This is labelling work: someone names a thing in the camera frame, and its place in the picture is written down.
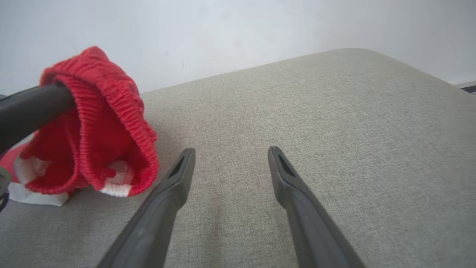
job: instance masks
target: red garment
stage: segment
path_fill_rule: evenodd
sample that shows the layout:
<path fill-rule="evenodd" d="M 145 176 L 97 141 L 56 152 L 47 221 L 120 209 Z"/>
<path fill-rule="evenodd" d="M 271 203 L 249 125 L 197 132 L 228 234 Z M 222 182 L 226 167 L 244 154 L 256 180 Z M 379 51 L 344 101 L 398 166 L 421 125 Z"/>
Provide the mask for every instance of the red garment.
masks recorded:
<path fill-rule="evenodd" d="M 91 184 L 133 196 L 157 176 L 155 131 L 134 81 L 98 47 L 47 68 L 40 86 L 63 83 L 76 107 L 42 127 L 20 153 L 15 174 L 27 189 L 60 194 Z"/>

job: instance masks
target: baseboard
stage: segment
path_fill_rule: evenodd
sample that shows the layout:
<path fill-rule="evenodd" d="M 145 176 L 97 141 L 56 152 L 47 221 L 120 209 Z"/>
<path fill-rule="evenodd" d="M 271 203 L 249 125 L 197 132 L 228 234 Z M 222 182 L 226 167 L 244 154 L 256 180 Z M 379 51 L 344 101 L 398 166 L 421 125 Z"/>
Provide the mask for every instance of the baseboard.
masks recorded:
<path fill-rule="evenodd" d="M 451 84 L 453 84 L 455 87 L 459 87 L 459 88 L 465 88 L 465 87 L 468 87 L 468 86 L 476 86 L 476 77 L 471 78 L 471 79 L 467 79 L 467 80 L 463 80 L 463 81 L 456 81 L 456 82 L 453 82 Z"/>

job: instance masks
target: gray fabric surface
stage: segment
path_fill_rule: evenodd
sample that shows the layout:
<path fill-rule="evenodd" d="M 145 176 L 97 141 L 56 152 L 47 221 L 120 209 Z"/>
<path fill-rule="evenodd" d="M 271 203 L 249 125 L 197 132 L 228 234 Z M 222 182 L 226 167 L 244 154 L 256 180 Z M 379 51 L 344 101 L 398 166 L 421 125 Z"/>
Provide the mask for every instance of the gray fabric surface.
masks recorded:
<path fill-rule="evenodd" d="M 476 266 L 476 98 L 343 49 L 143 94 L 163 176 L 197 163 L 166 267 L 296 267 L 267 149 L 279 146 L 368 267 Z M 93 267 L 145 195 L 11 202 L 2 267 Z"/>

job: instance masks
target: wall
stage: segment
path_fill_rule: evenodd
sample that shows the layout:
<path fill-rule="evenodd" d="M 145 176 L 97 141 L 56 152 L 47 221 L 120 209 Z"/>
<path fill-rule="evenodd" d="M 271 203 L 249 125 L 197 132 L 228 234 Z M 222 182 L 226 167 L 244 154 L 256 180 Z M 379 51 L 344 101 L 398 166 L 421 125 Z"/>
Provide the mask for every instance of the wall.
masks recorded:
<path fill-rule="evenodd" d="M 0 93 L 97 45 L 142 92 L 344 47 L 476 80 L 474 0 L 2 0 Z"/>

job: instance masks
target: red cloth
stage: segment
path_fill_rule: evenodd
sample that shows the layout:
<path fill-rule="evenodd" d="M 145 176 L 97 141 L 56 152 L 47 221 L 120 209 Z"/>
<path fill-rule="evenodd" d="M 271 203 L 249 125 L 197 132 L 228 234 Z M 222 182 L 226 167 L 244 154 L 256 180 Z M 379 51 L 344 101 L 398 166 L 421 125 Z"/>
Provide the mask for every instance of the red cloth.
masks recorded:
<path fill-rule="evenodd" d="M 159 168 L 157 136 L 144 120 L 134 81 L 91 47 L 47 68 L 40 86 L 59 82 L 69 88 L 76 107 L 39 129 L 22 150 L 23 164 L 15 167 L 19 181 L 48 195 L 88 184 L 113 196 L 148 188 Z M 33 170 L 34 178 L 21 178 L 18 169 Z"/>

